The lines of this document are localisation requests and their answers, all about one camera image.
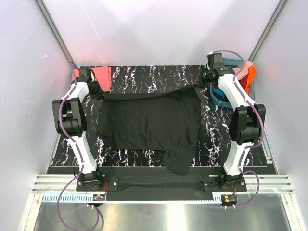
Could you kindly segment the black t shirt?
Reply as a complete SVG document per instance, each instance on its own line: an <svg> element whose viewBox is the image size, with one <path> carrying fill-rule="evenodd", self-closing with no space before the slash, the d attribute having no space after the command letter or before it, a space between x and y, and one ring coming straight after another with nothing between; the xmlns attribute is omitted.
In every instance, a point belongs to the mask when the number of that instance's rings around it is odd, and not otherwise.
<svg viewBox="0 0 308 231"><path fill-rule="evenodd" d="M115 149L162 151L161 164L186 175L199 142L201 101L195 86L168 93L107 94L97 135Z"/></svg>

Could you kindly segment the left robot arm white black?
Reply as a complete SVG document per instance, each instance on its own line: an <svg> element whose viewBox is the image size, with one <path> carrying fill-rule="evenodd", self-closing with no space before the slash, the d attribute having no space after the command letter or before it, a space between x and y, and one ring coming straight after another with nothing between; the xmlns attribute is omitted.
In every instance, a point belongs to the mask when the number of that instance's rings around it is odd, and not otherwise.
<svg viewBox="0 0 308 231"><path fill-rule="evenodd" d="M73 70L73 81L69 91L60 99L52 101L55 128L72 148L79 166L77 191L98 191L104 179L94 159L86 137L87 120L82 101L90 93L100 92L95 73L82 67Z"/></svg>

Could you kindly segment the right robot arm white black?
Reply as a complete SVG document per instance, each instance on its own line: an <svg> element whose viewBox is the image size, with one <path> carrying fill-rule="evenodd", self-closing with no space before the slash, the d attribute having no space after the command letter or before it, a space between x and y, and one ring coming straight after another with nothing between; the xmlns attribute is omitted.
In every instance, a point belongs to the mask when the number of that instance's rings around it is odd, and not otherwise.
<svg viewBox="0 0 308 231"><path fill-rule="evenodd" d="M229 124L231 148L217 180L218 187L229 191L243 184L245 159L250 149L263 141L266 108L246 93L237 72L225 66L222 54L222 50L210 52L200 76L204 82L215 82L233 108Z"/></svg>

